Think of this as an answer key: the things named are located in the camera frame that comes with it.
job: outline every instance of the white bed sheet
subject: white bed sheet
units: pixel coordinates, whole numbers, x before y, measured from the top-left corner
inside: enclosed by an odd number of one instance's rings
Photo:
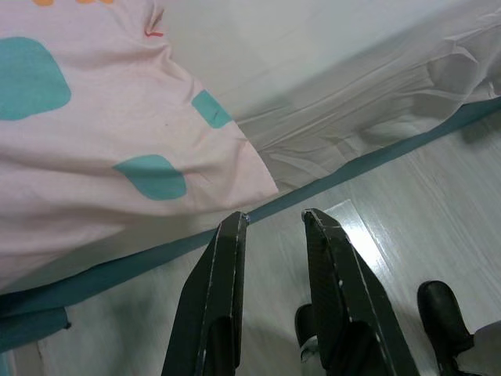
[[[499,0],[160,0],[282,192],[497,96]]]

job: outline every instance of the floor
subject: floor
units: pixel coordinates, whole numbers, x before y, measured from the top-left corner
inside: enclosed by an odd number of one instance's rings
[[[295,309],[308,301],[301,210],[346,226],[386,287],[422,375],[435,376],[416,290],[452,286],[470,331],[501,320],[501,113],[249,227],[237,375],[300,375]],[[201,250],[70,307],[39,342],[45,376],[160,376],[183,282]]]

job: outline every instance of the pink fabric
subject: pink fabric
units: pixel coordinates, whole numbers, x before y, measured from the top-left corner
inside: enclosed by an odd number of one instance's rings
[[[28,116],[2,118],[0,102],[0,289],[140,219],[233,209],[276,193],[235,122],[215,128],[192,105],[204,88],[171,61],[157,28],[162,12],[154,0],[0,4],[0,49],[41,46],[70,91],[57,108]],[[6,55],[0,67],[14,68]],[[36,69],[27,74],[44,80]],[[168,161],[185,193],[142,191],[120,166],[144,156]]]

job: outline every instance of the black leather shoe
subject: black leather shoe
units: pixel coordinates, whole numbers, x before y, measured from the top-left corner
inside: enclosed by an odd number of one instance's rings
[[[295,317],[296,337],[299,347],[303,347],[307,340],[316,336],[313,306],[305,304],[299,307]]]
[[[473,335],[464,325],[456,296],[439,280],[421,284],[417,305],[424,330],[433,345],[440,374],[466,375],[458,371],[456,356],[474,346]]]

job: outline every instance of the teal polka dot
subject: teal polka dot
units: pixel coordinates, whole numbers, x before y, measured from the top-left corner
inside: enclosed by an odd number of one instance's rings
[[[186,194],[186,182],[161,155],[143,155],[114,166],[134,184],[135,188],[151,200],[173,200]]]
[[[191,104],[212,128],[222,128],[232,120],[232,117],[207,90],[203,90],[193,98]]]
[[[71,93],[56,61],[28,38],[0,39],[0,120],[55,110]]]

